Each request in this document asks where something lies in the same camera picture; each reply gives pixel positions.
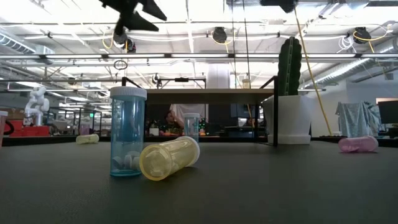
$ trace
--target gray table surface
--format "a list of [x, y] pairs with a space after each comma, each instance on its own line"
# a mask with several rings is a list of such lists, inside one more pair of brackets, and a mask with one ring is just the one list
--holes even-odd
[[0, 223], [398, 223], [398, 149], [201, 143], [161, 182], [109, 176], [110, 143], [0, 149]]

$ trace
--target cactus plant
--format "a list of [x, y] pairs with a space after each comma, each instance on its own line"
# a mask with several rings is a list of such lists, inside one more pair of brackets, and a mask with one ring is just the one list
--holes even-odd
[[295, 37], [285, 41], [280, 49], [278, 64], [279, 96], [294, 96], [299, 94], [301, 45]]

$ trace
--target green plant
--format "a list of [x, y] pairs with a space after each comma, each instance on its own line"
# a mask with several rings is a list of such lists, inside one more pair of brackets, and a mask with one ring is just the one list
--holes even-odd
[[278, 63], [279, 96], [299, 94], [301, 60], [300, 42], [295, 37], [290, 37], [280, 48]]

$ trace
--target ceiling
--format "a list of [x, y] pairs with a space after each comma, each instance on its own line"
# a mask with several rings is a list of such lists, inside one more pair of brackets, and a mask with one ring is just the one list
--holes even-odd
[[[385, 42], [398, 29], [394, 7], [365, 7], [369, 1], [353, 1], [357, 4], [336, 4], [329, 11], [323, 1], [300, 1], [297, 6], [301, 28], [305, 30], [305, 47], [308, 53], [344, 54], [369, 52], [368, 44], [353, 44], [348, 50], [341, 48], [342, 37], [352, 34], [355, 27], [366, 27], [373, 38], [385, 36], [372, 44]], [[133, 30], [127, 34], [133, 38], [137, 53], [279, 53], [285, 37], [299, 33], [294, 12], [285, 13], [278, 6], [261, 7], [248, 4], [244, 9], [239, 1], [233, 10], [224, 0], [157, 0], [167, 16], [167, 22], [160, 21], [137, 8], [140, 15], [153, 22], [159, 32]], [[30, 46], [43, 45], [55, 54], [120, 54], [124, 49], [112, 41], [114, 25], [119, 17], [111, 8], [101, 7], [98, 0], [13, 0], [3, 1], [0, 7], [0, 32], [7, 32]], [[211, 38], [214, 27], [224, 27], [230, 44], [217, 44]], [[2, 54], [18, 54], [6, 47], [0, 47]], [[117, 74], [114, 60], [55, 60], [54, 64], [86, 63], [90, 66], [49, 66], [51, 78], [111, 79]], [[43, 63], [9, 60], [14, 66], [26, 68], [44, 77]], [[162, 78], [205, 77], [211, 60], [129, 59], [131, 66], [119, 71], [118, 77], [128, 76], [144, 88], [153, 88], [152, 77], [157, 73]], [[259, 87], [278, 71], [277, 63], [247, 62], [233, 60], [231, 73], [236, 71], [239, 80], [250, 70], [252, 87]], [[335, 62], [310, 63], [317, 75]], [[301, 81], [309, 80], [308, 67], [302, 64]], [[110, 88], [118, 83], [102, 83]], [[199, 88], [195, 83], [170, 82], [165, 88]]]

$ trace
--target white robot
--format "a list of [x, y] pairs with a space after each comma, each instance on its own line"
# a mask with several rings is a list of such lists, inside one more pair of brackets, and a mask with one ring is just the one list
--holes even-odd
[[36, 116], [36, 126], [43, 125], [43, 112], [50, 108], [50, 102], [44, 98], [46, 89], [44, 87], [35, 87], [30, 93], [30, 100], [25, 106], [24, 126], [30, 126], [33, 122], [33, 115]]

